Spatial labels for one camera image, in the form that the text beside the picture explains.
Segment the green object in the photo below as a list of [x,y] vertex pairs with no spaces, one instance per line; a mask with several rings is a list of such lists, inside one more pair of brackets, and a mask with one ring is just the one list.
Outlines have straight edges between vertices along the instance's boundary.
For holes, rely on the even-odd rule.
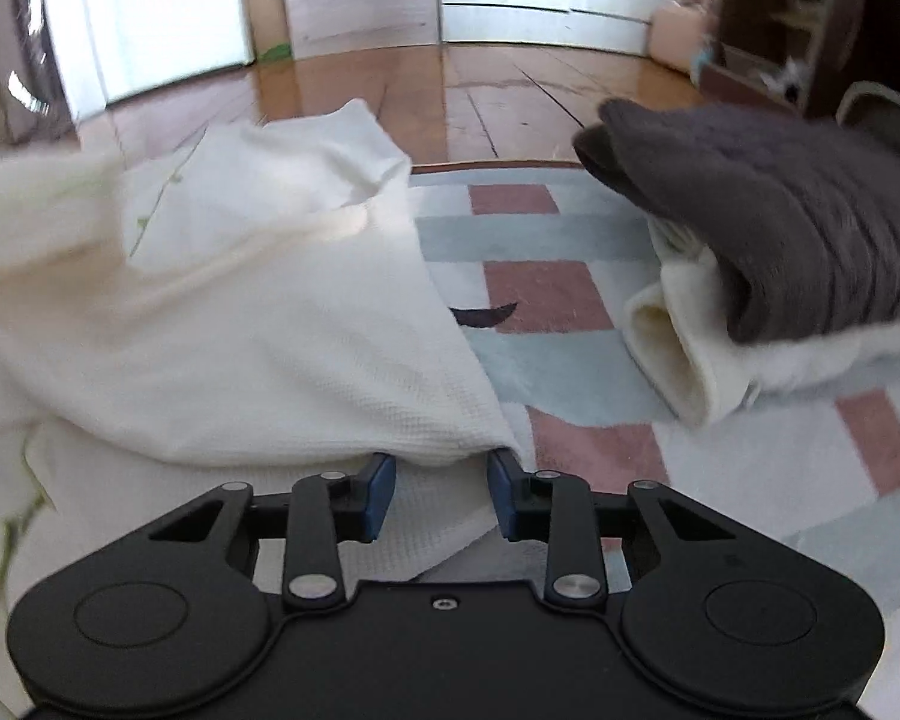
[[279,59],[293,59],[293,49],[289,43],[281,43],[279,46],[266,50],[258,61],[275,62]]

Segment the brown folded garment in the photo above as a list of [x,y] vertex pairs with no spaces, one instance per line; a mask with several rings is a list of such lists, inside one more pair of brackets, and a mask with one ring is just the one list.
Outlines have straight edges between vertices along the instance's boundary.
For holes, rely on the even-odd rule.
[[592,175],[714,251],[737,343],[900,319],[900,156],[834,122],[607,100]]

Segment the checkered blanket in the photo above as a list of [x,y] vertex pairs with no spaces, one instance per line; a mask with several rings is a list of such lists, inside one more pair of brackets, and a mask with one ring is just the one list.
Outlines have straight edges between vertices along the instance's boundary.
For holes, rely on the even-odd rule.
[[888,644],[862,706],[900,720],[900,359],[680,425],[615,329],[659,276],[647,223],[580,170],[415,177],[423,254],[531,469],[658,479],[859,581]]

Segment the white garment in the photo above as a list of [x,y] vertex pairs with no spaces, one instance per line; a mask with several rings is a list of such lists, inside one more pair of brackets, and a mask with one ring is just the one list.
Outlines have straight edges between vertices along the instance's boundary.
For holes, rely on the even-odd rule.
[[[100,163],[84,170],[107,185]],[[211,129],[120,179],[130,266],[101,234],[104,191],[81,236],[2,268],[0,369],[47,415],[26,463],[53,504],[10,564],[10,605],[221,482],[288,490],[378,450],[410,464],[379,541],[343,547],[348,578],[409,579],[493,526],[485,469],[458,461],[515,441],[429,281],[409,170],[359,102]],[[4,655],[0,698],[15,712],[18,688]]]
[[858,362],[900,355],[900,321],[802,341],[730,341],[717,260],[663,260],[660,281],[634,295],[621,328],[626,346],[677,416],[712,424],[768,391],[836,378]]

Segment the silver rivet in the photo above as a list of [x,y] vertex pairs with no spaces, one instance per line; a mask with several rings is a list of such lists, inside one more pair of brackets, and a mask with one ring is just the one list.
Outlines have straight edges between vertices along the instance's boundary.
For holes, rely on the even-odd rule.
[[337,580],[326,574],[302,574],[290,580],[288,587],[296,597],[313,601],[333,595],[337,589]]
[[554,582],[554,590],[564,598],[589,598],[600,592],[600,583],[586,574],[566,574]]

